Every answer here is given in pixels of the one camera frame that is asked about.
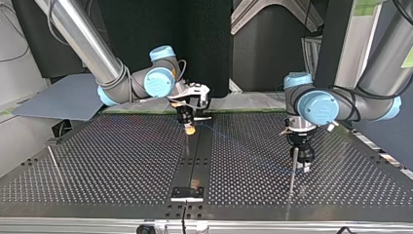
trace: green strip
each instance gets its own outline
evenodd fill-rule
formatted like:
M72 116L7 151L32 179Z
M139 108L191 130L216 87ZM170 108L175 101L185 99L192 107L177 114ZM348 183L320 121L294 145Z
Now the green strip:
M15 107L10 107L10 108L8 108L8 109L6 109L6 110L3 110L2 112L0 112L0 116L3 116L3 115L13 115L13 111L14 111L15 109L16 109Z
M401 66L401 68L410 68L410 67L413 67L413 48L410 50L409 55L407 55L406 60Z
M285 112L282 108L262 108L262 109L208 109L205 113L251 113L251 112ZM175 110L106 110L103 114L139 114L139 115L171 115L176 114Z
M357 0L353 16L373 16L374 9L382 2L383 0Z

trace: black metal plate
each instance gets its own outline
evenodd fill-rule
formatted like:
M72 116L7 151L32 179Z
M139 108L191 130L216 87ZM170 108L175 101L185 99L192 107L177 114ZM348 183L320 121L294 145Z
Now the black metal plate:
M319 129L317 159L289 197L290 146L278 113L214 116L203 218L413 221L413 181L344 128Z
M217 114L186 137L175 116L97 117L32 166L0 179L0 216L413 222L413 181L344 128L319 130L317 159L288 196L282 113ZM172 203L176 186L202 203Z
M185 139L175 116L98 117L54 147L58 168L46 154L3 186L1 215L165 218Z

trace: workbench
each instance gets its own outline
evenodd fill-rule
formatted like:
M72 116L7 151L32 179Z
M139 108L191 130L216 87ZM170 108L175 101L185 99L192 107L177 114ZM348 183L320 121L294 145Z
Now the workbench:
M0 233L182 220L219 220L229 229L375 223L413 232L413 180L344 127L318 129L316 161L297 171L290 195L291 146L279 136L286 115L211 116L193 136L174 115L92 119L0 179ZM173 202L185 188L197 199Z

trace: metal rod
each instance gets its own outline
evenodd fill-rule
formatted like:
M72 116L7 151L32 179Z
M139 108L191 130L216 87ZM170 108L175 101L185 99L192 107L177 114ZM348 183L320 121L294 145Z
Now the metal rod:
M100 83L110 82L121 75L121 63L76 0L35 1L46 15L50 3L55 1L52 10L55 27Z
M411 15L413 1L404 1L403 5ZM357 85L378 96L400 92L413 72L410 67L401 68L412 47L413 26L397 12Z
M55 158L55 154L53 153L53 150L49 145L48 145L48 150L49 150L49 153L51 155L53 164L55 165L55 167L58 167L58 164L57 164L57 161L56 161L56 158Z
M298 147L294 147L294 153L292 155L292 172L291 172L291 182L289 184L289 195L292 195L294 190L295 173L297 172L297 162L298 162Z

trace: white wall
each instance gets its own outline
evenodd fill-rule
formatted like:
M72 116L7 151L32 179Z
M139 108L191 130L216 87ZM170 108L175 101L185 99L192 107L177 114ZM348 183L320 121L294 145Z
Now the white wall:
M0 1L12 6L11 0ZM16 16L2 9L19 27ZM17 35L4 16L0 14L0 60L21 55L26 46L25 40ZM17 60L0 62L0 105L37 93L45 88L46 81L42 78L30 53Z
M11 6L10 0L0 1ZM13 13L4 12L19 25ZM26 46L25 40L0 14L0 60L21 55ZM45 147L46 140L53 137L51 127L57 120L19 117L4 112L46 87L46 80L41 77L30 53L17 60L0 62L0 176L38 153Z

